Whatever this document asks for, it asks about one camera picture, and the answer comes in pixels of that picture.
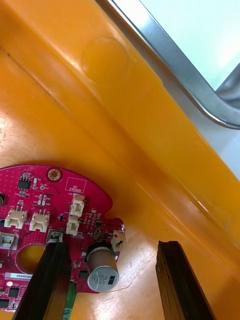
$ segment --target electrolytic capacitor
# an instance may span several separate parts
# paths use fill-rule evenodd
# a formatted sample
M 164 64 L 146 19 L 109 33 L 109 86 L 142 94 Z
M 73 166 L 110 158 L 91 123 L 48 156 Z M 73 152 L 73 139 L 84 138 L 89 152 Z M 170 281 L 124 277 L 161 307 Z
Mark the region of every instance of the electrolytic capacitor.
M 96 292 L 112 289 L 119 281 L 114 253 L 105 246 L 99 246 L 87 255 L 87 284 Z

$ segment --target metal edge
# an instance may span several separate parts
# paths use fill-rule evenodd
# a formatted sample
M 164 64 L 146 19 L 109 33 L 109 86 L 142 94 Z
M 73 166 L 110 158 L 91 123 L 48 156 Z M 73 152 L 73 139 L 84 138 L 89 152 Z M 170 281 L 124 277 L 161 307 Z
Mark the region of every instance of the metal edge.
M 131 0 L 131 6 L 125 0 L 95 1 L 123 34 L 134 41 L 133 45 L 140 54 L 144 53 L 148 64 L 151 66 L 153 60 L 157 61 L 207 118 L 220 126 L 240 130 L 240 109 L 216 94 L 139 0 Z M 144 17 L 144 23 L 140 23 L 140 15 Z

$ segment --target circular hole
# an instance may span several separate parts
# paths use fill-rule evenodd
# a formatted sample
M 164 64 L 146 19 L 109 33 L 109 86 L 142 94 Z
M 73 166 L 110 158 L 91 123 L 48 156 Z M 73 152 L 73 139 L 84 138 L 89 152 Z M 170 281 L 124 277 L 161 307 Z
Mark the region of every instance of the circular hole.
M 48 178 L 51 180 L 51 181 L 56 181 L 56 180 L 59 180 L 61 177 L 61 173 L 59 170 L 57 169 L 51 169 L 49 172 L 48 172 Z
M 18 254 L 18 264 L 23 272 L 33 274 L 44 253 L 43 245 L 29 245 Z

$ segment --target red circuit board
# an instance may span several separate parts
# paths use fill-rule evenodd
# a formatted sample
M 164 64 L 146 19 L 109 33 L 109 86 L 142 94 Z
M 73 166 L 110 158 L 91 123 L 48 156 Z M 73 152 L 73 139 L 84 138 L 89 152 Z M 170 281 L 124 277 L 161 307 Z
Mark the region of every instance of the red circuit board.
M 56 181 L 49 179 L 52 169 L 60 172 Z M 21 190 L 24 184 L 19 185 L 19 181 L 28 182 L 28 188 Z M 78 218 L 78 232 L 73 236 L 65 231 L 75 194 L 85 196 L 85 200 L 82 216 Z M 0 169 L 0 196 L 4 197 L 4 204 L 0 207 L 0 234 L 14 235 L 17 242 L 9 250 L 0 247 L 0 299 L 9 300 L 8 306 L 2 310 L 15 312 L 31 278 L 19 264 L 21 250 L 31 245 L 45 247 L 49 229 L 64 232 L 63 242 L 69 244 L 72 261 L 71 281 L 76 284 L 77 292 L 96 293 L 88 287 L 86 279 L 79 278 L 79 272 L 87 270 L 84 258 L 88 246 L 101 241 L 111 244 L 114 230 L 125 234 L 122 220 L 105 218 L 113 204 L 111 198 L 84 176 L 48 165 L 17 165 Z M 22 229 L 3 226 L 11 209 L 27 211 Z M 50 215 L 46 232 L 29 230 L 34 213 Z M 17 297 L 11 297 L 10 288 L 19 289 Z

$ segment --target orange plastic tray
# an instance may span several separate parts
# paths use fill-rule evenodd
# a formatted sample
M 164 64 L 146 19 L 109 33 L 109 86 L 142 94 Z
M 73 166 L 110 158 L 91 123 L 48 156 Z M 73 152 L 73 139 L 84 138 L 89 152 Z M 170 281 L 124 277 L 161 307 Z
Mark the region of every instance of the orange plastic tray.
M 240 183 L 106 14 L 3 0 L 0 48 L 0 166 L 87 176 L 125 222 L 118 285 L 78 294 L 71 320 L 164 319 L 158 240 L 181 243 L 217 319 L 238 319 Z

